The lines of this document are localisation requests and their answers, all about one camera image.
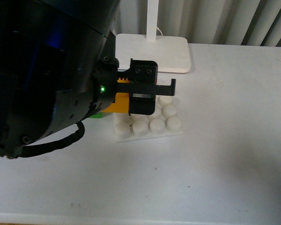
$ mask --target lamp base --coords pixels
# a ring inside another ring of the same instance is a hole
[[[148,41],[146,35],[118,34],[116,58],[120,70],[130,67],[131,58],[155,61],[158,72],[187,73],[191,69],[188,43],[183,37],[156,36],[155,41]]]

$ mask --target white lamp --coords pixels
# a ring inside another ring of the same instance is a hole
[[[148,0],[147,35],[118,34],[116,36],[116,58],[119,69],[130,67],[130,59],[153,60],[158,72],[187,73],[191,59],[187,40],[183,37],[156,36],[158,1]]]

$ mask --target white table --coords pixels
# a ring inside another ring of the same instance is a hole
[[[189,74],[159,75],[184,135],[114,143],[109,115],[66,149],[0,158],[0,222],[281,225],[281,48],[189,47]]]

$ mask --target green block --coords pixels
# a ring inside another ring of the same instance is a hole
[[[102,113],[99,112],[99,113],[97,113],[97,114],[95,114],[95,115],[90,116],[89,118],[101,119],[101,118],[102,118]]]

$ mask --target white cylinder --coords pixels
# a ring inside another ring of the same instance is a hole
[[[114,132],[121,138],[128,138],[130,136],[130,126],[126,122],[120,122],[114,126]]]
[[[173,96],[163,96],[159,97],[159,104],[161,106],[169,105],[173,103]]]
[[[177,133],[181,130],[182,121],[177,116],[170,117],[167,120],[167,130],[172,133]]]
[[[150,122],[150,130],[155,135],[160,135],[165,130],[165,123],[162,119],[156,118]]]
[[[130,116],[127,113],[114,113],[113,119],[116,123],[118,122],[126,122],[129,125],[133,124],[133,120],[130,118]]]
[[[148,125],[144,121],[137,120],[132,125],[132,131],[136,136],[145,136],[148,132]]]
[[[142,114],[131,114],[131,119],[133,119],[133,121],[137,121],[137,120],[144,120],[145,115]]]
[[[163,108],[163,116],[167,119],[169,117],[176,116],[177,114],[177,108],[173,104],[166,105]]]
[[[149,120],[153,120],[159,118],[160,115],[161,115],[161,109],[159,107],[156,107],[154,113],[152,115],[148,115],[147,117],[149,118]]]

